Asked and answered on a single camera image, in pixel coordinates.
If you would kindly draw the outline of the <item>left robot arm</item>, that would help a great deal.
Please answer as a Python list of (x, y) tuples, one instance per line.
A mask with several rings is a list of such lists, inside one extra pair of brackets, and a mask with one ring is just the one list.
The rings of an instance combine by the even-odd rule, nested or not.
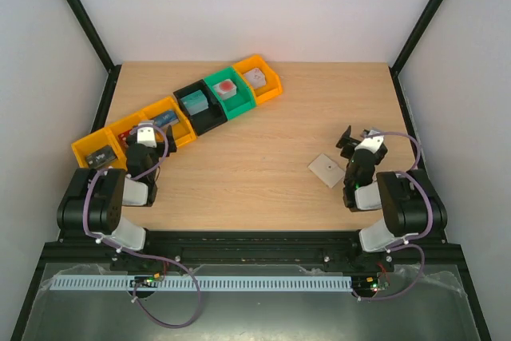
[(86, 166), (75, 171), (57, 210), (61, 230), (81, 229), (118, 253), (144, 248), (147, 230), (123, 217), (122, 208), (153, 205), (161, 163), (177, 150), (172, 128), (160, 128), (155, 121), (131, 128), (127, 143), (125, 164), (119, 168), (110, 145), (86, 155)]

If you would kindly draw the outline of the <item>beige card holder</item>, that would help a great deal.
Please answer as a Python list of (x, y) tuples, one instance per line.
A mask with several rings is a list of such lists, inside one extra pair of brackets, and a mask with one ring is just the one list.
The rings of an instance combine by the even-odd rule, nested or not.
[(308, 169), (328, 188), (334, 188), (345, 177), (345, 171), (324, 153), (319, 154), (308, 165)]

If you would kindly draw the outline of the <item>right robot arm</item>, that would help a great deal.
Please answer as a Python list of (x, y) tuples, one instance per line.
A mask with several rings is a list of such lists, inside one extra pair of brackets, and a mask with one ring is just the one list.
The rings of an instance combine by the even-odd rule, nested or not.
[[(388, 153), (384, 139), (405, 137), (416, 148), (407, 171), (377, 172)], [(447, 224), (447, 214), (425, 170), (418, 167), (422, 148), (416, 138), (399, 132), (364, 130), (359, 139), (347, 127), (336, 147), (347, 159), (343, 202), (352, 212), (382, 211), (382, 219), (358, 233), (359, 243), (348, 251), (350, 265), (363, 271), (376, 261), (376, 252), (392, 252), (420, 240)]]

